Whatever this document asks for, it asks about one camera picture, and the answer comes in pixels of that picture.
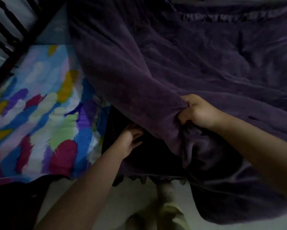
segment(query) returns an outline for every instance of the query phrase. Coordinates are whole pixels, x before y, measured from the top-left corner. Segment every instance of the leg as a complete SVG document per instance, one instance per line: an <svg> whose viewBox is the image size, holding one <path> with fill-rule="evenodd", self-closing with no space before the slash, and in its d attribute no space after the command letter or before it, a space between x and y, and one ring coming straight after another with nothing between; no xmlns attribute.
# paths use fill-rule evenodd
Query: leg
<svg viewBox="0 0 287 230"><path fill-rule="evenodd" d="M171 182L159 184L157 194L160 207L157 214L157 230L190 230L180 208L174 202Z"/></svg>

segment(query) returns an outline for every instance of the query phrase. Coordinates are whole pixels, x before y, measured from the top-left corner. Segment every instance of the right hand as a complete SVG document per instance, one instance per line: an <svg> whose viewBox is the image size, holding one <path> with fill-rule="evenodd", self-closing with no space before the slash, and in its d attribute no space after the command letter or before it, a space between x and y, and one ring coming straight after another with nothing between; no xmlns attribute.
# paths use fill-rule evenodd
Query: right hand
<svg viewBox="0 0 287 230"><path fill-rule="evenodd" d="M185 108L178 114L178 119L184 125L191 120L195 125L214 131L225 118L225 113L218 110L203 98L195 94L182 96L187 102L188 108Z"/></svg>

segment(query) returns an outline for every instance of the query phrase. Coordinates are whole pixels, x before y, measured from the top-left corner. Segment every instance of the hand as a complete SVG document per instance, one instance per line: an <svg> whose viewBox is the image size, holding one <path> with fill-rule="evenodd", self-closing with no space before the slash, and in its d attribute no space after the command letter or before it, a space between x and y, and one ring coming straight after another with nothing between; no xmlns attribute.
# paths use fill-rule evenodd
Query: hand
<svg viewBox="0 0 287 230"><path fill-rule="evenodd" d="M218 110L203 98L195 94L182 96L187 102L188 108L178 114L178 119L184 125L191 120L195 125L214 131L221 124L225 113Z"/></svg>
<svg viewBox="0 0 287 230"><path fill-rule="evenodd" d="M129 124L113 143L112 147L115 147L118 153L121 154L122 159L124 159L135 147L141 145L142 141L134 143L134 140L142 135L142 128L136 127L136 124Z"/></svg>

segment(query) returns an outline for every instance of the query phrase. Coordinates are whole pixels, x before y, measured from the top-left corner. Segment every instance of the left hand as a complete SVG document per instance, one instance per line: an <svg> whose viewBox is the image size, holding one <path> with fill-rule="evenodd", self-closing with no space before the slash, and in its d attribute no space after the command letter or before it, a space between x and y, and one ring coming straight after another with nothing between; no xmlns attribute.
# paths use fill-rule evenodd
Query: left hand
<svg viewBox="0 0 287 230"><path fill-rule="evenodd" d="M136 124L129 124L113 143L112 147L115 147L118 151L117 153L121 154L122 159L124 159L135 147L141 145L142 141L134 143L134 140L142 135L142 128L136 127Z"/></svg>

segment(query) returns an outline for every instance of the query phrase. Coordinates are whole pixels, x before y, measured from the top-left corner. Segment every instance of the person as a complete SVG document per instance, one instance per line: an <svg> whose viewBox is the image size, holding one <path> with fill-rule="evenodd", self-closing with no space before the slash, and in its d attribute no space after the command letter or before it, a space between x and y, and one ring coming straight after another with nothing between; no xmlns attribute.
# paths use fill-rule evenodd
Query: person
<svg viewBox="0 0 287 230"><path fill-rule="evenodd" d="M178 114L181 124L192 121L219 134L263 177L287 195L287 142L218 110L195 94L182 98L188 108ZM136 139L142 134L142 129L134 124L127 126L114 144L57 201L36 229L92 229L122 160L141 144ZM172 185L159 185L157 193L157 229L188 230L183 213L174 203ZM136 214L128 219L126 225L129 229L145 229L142 219Z"/></svg>

